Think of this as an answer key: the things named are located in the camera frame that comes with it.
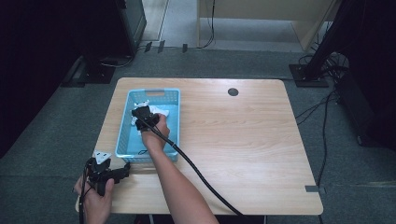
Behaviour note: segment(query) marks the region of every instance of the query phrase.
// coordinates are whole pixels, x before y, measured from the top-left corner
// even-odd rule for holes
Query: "black handheld device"
[[[140,132],[148,131],[149,127],[154,127],[160,121],[160,116],[151,113],[148,105],[132,110],[132,116],[137,118],[135,125]]]
[[[129,176],[129,170],[131,168],[131,164],[127,162],[123,168],[111,170],[108,167],[110,166],[111,159],[107,159],[106,161],[98,164],[95,159],[91,160],[88,163],[88,180],[93,188],[96,189],[96,192],[104,196],[106,191],[106,182],[108,179],[114,179],[114,183],[120,183],[125,177]]]

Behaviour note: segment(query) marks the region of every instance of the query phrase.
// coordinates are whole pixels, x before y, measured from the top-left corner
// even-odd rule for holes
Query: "blue basket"
[[[132,110],[134,104],[140,104],[149,100],[148,105],[155,105],[162,110],[169,110],[166,123],[171,131],[169,139],[178,145],[180,123],[180,90],[179,89],[139,89],[130,90],[126,98],[120,125],[119,138],[116,145],[116,156],[130,162],[151,162],[152,159],[142,137],[138,134],[132,122]],[[177,152],[168,144],[164,150],[171,161],[177,161]]]

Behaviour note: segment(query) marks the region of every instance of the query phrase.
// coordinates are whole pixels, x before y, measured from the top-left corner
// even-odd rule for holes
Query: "black cable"
[[[321,215],[318,215],[320,224],[323,224],[323,220],[321,219]]]
[[[340,65],[332,65],[330,67],[327,67],[326,69],[320,71],[321,74],[325,74],[331,71],[342,71],[342,72],[347,72],[349,70],[348,67],[340,66]]]
[[[167,138],[166,136],[164,136],[161,132],[155,130],[152,126],[150,126],[147,122],[145,122],[144,119],[142,119],[141,117],[137,116],[138,119],[140,119],[146,126],[148,126],[152,132],[154,132],[155,134],[157,134],[159,137],[161,137],[161,139],[163,141],[165,141],[166,143],[168,143],[172,148],[175,149],[175,151],[177,151],[181,157],[184,158],[184,160],[186,160],[186,162],[192,167],[192,169],[195,171],[196,174],[198,174],[198,176],[201,178],[201,180],[204,182],[204,184],[207,186],[208,189],[210,189],[210,191],[212,191],[212,193],[219,199],[221,200],[222,203],[224,203],[228,208],[230,208],[235,214],[237,214],[240,217],[244,217],[247,218],[245,215],[243,215],[241,212],[239,212],[236,208],[234,208],[230,203],[227,202],[227,200],[225,200],[204,178],[204,176],[201,174],[201,172],[198,170],[198,168],[195,166],[195,164],[190,160],[190,158],[184,154],[184,152],[174,143],[172,142],[169,138]]]
[[[302,65],[302,64],[301,64],[301,60],[302,60],[302,59],[305,60],[305,63],[309,63],[309,62],[306,61],[306,58],[312,58],[312,57],[314,57],[313,54],[305,55],[305,56],[301,57],[301,58],[298,60],[298,64],[299,64],[299,65]]]
[[[88,191],[90,189],[88,189],[86,192],[84,192],[85,190],[85,182],[87,182],[87,168],[88,168],[88,164],[92,161],[92,158],[90,158],[89,160],[87,160],[87,162],[85,162],[85,166],[84,166],[84,171],[82,172],[82,180],[81,180],[81,193],[79,195],[79,199],[78,199],[78,216],[79,216],[79,223],[83,224],[84,223],[84,198],[85,195],[88,193]]]
[[[121,67],[125,67],[126,65],[128,65],[132,60],[134,59],[134,57],[131,57],[128,62],[124,63],[124,64],[107,64],[107,63],[100,63],[102,66],[106,66],[106,67],[115,67],[115,68],[121,68]]]
[[[301,117],[303,114],[305,114],[305,113],[307,113],[308,111],[310,111],[309,114],[304,118],[304,120],[298,122],[297,125],[300,125],[300,124],[304,123],[304,122],[305,122],[305,121],[306,121],[306,120],[318,109],[318,107],[319,107],[320,105],[326,104],[326,101],[325,101],[325,102],[323,102],[323,101],[324,101],[327,97],[328,97],[328,96],[322,98],[322,99],[320,100],[320,103],[318,103],[318,104],[316,104],[316,105],[313,105],[313,106],[309,107],[309,108],[306,109],[303,113],[301,113],[301,114],[299,114],[298,116],[296,116],[295,119]]]
[[[137,153],[137,155],[143,155],[143,154],[145,154],[146,152],[148,152],[147,150],[140,150],[138,153]]]
[[[204,46],[202,46],[202,47],[200,47],[198,49],[204,49],[204,48],[208,47],[210,44],[212,44],[213,40],[215,39],[215,28],[213,26],[213,19],[215,17],[215,4],[216,4],[216,0],[213,0],[213,5],[212,5],[212,24],[211,25],[209,24],[209,27],[210,27],[210,30],[211,30],[211,35],[210,35],[209,40],[207,41],[207,43]]]
[[[320,167],[320,171],[319,171],[319,175],[318,175],[318,180],[317,180],[317,186],[318,188],[320,188],[320,181],[323,175],[323,171],[324,171],[324,167],[326,165],[326,160],[327,160],[327,141],[326,141],[326,121],[327,121],[327,107],[329,105],[329,100],[330,97],[332,96],[332,94],[334,93],[334,91],[332,91],[326,99],[326,105],[325,105],[325,109],[324,109],[324,119],[323,119],[323,127],[322,127],[322,138],[323,138],[323,148],[324,148],[324,156],[323,156],[323,162],[322,165]]]

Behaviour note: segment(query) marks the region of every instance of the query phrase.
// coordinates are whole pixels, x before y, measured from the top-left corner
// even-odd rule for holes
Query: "hand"
[[[100,196],[95,189],[90,189],[90,185],[85,183],[85,190],[87,194],[84,197],[84,212],[87,223],[106,223],[110,216],[110,209],[112,203],[112,193],[114,187],[114,179],[108,179],[106,182],[105,196]],[[81,195],[82,176],[78,179],[74,186],[78,195]]]
[[[168,126],[166,125],[166,116],[163,114],[158,114],[160,116],[160,120],[158,121],[156,127],[158,130],[166,137],[168,137],[170,131]],[[157,134],[148,130],[147,132],[142,132],[142,140],[145,147],[148,151],[151,150],[163,150],[166,142],[163,141]]]

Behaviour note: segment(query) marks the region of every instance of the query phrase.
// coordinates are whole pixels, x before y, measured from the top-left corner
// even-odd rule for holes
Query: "black equipment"
[[[142,0],[52,1],[83,60],[78,83],[109,83],[115,67],[130,62],[146,28]]]
[[[111,159],[107,159],[106,161],[98,164],[94,158],[90,159],[88,163],[88,180],[93,188],[96,189],[96,192],[104,196],[106,189],[106,182],[108,179],[114,179],[114,183],[120,183],[125,177],[129,176],[129,169],[131,168],[131,164],[128,162],[125,164],[123,168],[117,170],[110,170]]]
[[[147,131],[150,127],[154,127],[160,121],[160,116],[158,114],[151,113],[148,105],[132,110],[132,116],[137,118],[135,125],[137,130],[140,132]]]
[[[362,146],[396,149],[395,8],[392,0],[343,1],[332,27],[300,73],[304,85],[320,79],[331,53],[347,57],[349,71],[335,88]]]

